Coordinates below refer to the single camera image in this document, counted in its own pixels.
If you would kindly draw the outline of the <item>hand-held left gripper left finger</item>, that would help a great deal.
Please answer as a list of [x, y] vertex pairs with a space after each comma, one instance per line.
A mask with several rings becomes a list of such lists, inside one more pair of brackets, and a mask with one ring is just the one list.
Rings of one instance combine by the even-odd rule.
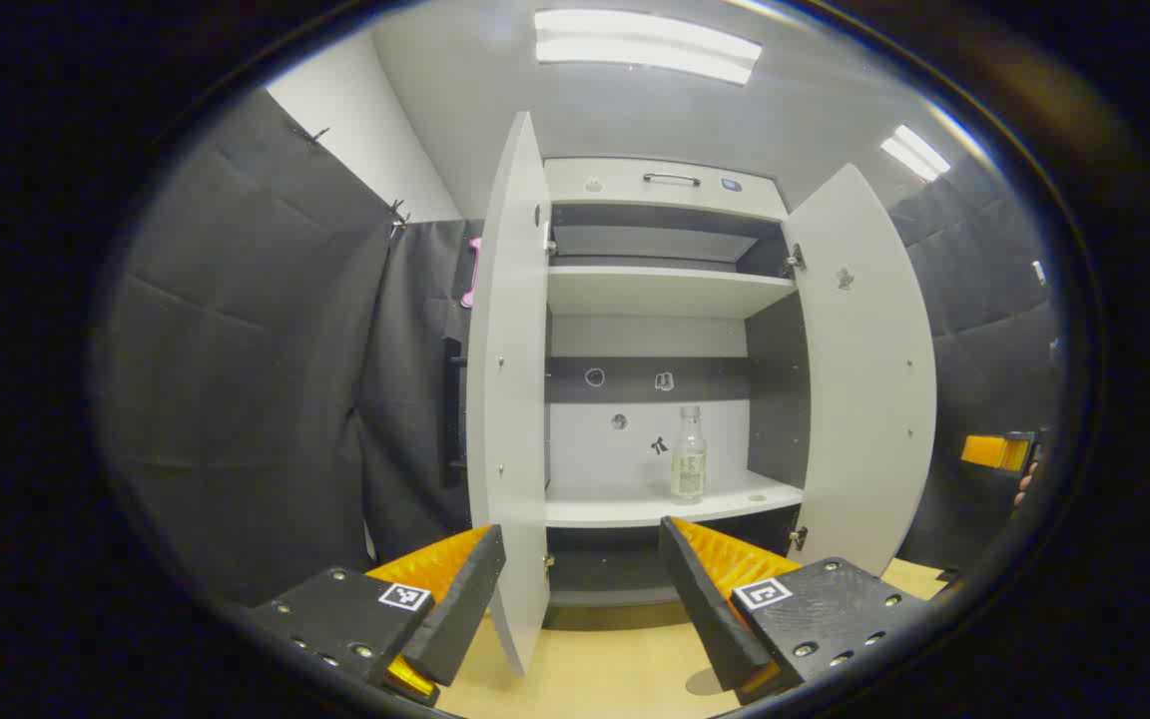
[[455, 681], [505, 563], [503, 529], [489, 523], [371, 569], [321, 569], [241, 619], [346, 686], [432, 707]]

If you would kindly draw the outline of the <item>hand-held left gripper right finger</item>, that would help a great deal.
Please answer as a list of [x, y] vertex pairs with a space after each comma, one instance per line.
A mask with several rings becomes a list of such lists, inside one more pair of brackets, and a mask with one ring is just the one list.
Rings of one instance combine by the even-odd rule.
[[743, 705], [871, 655], [929, 605], [843, 558], [802, 565], [676, 517], [659, 523], [659, 554], [718, 686]]

